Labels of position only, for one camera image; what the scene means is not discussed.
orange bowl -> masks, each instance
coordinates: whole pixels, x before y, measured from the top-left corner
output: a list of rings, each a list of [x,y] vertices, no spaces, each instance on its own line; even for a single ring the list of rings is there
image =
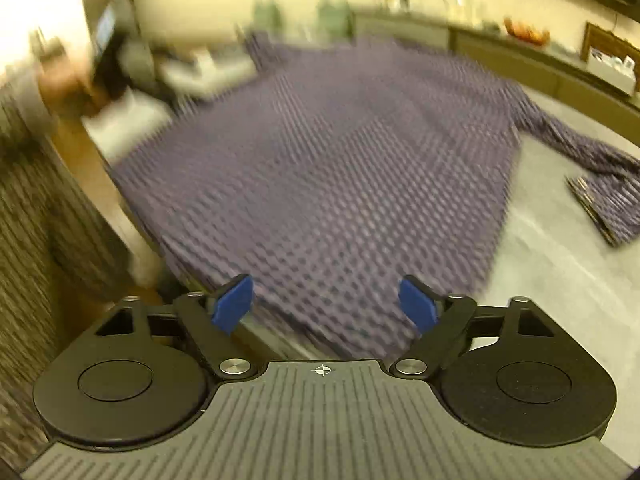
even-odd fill
[[[540,32],[523,23],[513,23],[511,18],[504,19],[504,27],[510,36],[537,46],[546,45],[551,40],[551,34],[548,30]]]

black circular housing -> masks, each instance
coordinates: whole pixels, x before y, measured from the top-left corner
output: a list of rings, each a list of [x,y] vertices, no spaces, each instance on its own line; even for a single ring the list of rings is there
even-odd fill
[[[559,335],[500,338],[470,351],[443,373],[440,391],[464,424],[530,447],[601,437],[616,406],[606,371]]]
[[[41,375],[33,400],[52,436],[130,446],[165,436],[200,408],[207,382],[197,361],[139,332],[87,332]]]

blue gripper pad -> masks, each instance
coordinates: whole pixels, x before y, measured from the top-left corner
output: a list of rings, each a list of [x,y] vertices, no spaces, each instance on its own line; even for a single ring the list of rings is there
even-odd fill
[[[421,334],[431,330],[438,322],[436,303],[407,278],[398,290],[400,308],[414,322]]]
[[[253,300],[254,280],[245,274],[209,307],[212,323],[223,332],[231,334],[242,316],[251,309]]]

gray ribbed plate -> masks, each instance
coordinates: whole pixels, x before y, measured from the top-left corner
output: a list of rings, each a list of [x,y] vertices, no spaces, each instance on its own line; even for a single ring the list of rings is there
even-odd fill
[[[27,480],[618,480],[631,469],[596,438],[551,449],[497,442],[452,418],[428,384],[374,361],[271,363],[223,385],[177,436],[145,449],[53,444]]]

shirt cuff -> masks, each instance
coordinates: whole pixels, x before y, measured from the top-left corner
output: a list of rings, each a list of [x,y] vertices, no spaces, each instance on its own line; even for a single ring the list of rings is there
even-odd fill
[[[47,110],[38,87],[38,70],[31,67],[11,83],[15,104],[32,134],[45,134],[53,126],[53,116]]]

